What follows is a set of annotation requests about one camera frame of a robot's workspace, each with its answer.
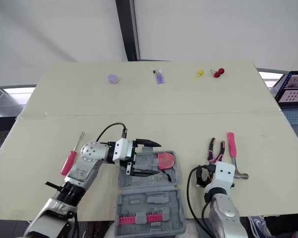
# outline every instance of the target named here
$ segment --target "monitor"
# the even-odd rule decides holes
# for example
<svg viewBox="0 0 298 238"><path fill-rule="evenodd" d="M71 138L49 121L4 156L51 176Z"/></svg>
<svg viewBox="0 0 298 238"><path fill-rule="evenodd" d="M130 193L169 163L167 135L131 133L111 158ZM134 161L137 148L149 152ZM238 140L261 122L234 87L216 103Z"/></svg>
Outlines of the monitor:
<svg viewBox="0 0 298 238"><path fill-rule="evenodd" d="M291 71L275 96L280 107L298 107L298 71Z"/></svg>

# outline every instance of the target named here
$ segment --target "pink hammer handle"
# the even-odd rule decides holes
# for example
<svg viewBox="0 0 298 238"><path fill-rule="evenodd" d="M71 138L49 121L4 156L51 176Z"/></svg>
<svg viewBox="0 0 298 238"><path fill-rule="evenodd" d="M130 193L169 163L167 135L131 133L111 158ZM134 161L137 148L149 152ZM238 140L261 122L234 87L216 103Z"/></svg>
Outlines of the pink hammer handle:
<svg viewBox="0 0 298 238"><path fill-rule="evenodd" d="M229 149L229 154L231 157L236 157L236 145L235 145L235 139L234 139L234 133L229 132L227 134L227 140L228 140L228 149Z"/></svg>
<svg viewBox="0 0 298 238"><path fill-rule="evenodd" d="M73 166L76 155L77 155L76 151L71 151L70 155L67 157L67 159L63 165L63 168L61 170L62 175L67 175L69 173L69 171L71 170L71 168Z"/></svg>

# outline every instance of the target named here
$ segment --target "red pin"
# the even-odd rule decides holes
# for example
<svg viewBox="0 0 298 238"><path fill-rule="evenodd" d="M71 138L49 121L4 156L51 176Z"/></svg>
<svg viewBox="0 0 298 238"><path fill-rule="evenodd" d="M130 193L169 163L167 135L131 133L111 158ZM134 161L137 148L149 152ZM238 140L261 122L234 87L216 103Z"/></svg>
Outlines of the red pin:
<svg viewBox="0 0 298 238"><path fill-rule="evenodd" d="M212 70L211 73L213 74L214 78L218 78L221 76L221 74L224 74L225 70L223 68L219 68L218 71Z"/></svg>

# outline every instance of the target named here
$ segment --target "yellow pin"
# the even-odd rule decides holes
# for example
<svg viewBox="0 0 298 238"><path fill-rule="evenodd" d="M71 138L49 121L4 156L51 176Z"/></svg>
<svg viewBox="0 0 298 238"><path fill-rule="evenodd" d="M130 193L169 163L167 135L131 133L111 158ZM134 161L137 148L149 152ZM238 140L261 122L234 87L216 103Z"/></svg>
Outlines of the yellow pin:
<svg viewBox="0 0 298 238"><path fill-rule="evenodd" d="M193 81L195 81L198 77L202 76L203 74L204 74L204 71L200 69L197 76L194 77Z"/></svg>

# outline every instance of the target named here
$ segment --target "purple cap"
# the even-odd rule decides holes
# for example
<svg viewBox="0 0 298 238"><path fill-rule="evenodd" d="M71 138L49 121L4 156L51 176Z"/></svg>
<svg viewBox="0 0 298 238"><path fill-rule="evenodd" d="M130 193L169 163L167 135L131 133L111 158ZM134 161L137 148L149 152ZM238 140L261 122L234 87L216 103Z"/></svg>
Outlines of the purple cap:
<svg viewBox="0 0 298 238"><path fill-rule="evenodd" d="M115 74L108 75L107 79L112 84L118 83L118 78L117 78L117 75L115 75Z"/></svg>

